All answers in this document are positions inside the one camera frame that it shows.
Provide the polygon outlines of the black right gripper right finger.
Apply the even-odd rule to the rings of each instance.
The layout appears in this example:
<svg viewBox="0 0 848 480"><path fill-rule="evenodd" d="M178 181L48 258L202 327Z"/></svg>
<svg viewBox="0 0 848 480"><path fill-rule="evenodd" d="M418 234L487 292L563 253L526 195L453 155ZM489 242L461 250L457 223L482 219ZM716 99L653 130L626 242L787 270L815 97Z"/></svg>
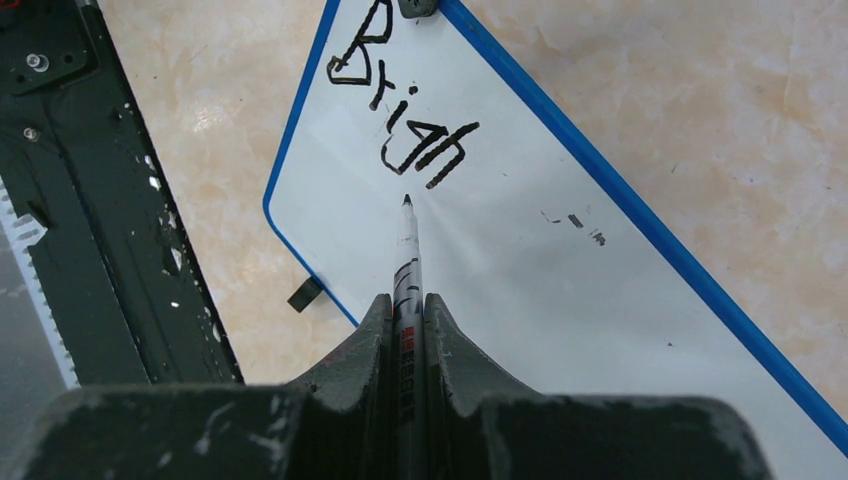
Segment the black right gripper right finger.
<svg viewBox="0 0 848 480"><path fill-rule="evenodd" d="M545 395L425 300L434 479L769 479L747 422L706 397Z"/></svg>

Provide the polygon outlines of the blue framed whiteboard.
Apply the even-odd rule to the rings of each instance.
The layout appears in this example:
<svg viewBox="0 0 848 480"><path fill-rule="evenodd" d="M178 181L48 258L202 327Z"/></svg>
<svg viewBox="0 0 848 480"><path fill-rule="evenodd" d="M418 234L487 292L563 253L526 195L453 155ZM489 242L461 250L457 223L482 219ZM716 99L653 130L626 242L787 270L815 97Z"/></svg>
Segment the blue framed whiteboard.
<svg viewBox="0 0 848 480"><path fill-rule="evenodd" d="M778 478L846 477L846 423L463 3L330 1L265 215L356 321L405 194L424 289L524 383L715 398Z"/></svg>

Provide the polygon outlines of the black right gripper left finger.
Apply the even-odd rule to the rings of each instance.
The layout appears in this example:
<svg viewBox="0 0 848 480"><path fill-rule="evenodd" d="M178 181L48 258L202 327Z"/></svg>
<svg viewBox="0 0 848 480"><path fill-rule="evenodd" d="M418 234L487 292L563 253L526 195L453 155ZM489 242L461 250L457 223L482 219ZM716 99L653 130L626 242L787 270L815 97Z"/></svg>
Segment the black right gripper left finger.
<svg viewBox="0 0 848 480"><path fill-rule="evenodd" d="M388 295L278 385L86 387L53 401L11 479L389 479Z"/></svg>

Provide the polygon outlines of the white black marker pen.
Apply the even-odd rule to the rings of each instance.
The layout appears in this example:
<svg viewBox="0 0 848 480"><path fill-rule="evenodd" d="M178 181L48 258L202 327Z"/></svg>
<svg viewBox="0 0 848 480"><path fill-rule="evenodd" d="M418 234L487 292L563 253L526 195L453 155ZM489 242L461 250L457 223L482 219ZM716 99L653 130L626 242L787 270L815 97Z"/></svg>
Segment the white black marker pen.
<svg viewBox="0 0 848 480"><path fill-rule="evenodd" d="M403 198L394 275L393 334L396 353L396 439L400 479L427 477L426 385L418 221L411 197Z"/></svg>

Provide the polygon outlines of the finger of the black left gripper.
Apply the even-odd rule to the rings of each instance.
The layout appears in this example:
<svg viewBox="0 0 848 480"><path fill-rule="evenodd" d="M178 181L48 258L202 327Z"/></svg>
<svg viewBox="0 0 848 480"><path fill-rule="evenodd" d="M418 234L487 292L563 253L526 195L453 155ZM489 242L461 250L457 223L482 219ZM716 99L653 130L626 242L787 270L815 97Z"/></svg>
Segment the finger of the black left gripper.
<svg viewBox="0 0 848 480"><path fill-rule="evenodd" d="M438 0L398 0L404 18L423 18L433 15L439 6Z"/></svg>

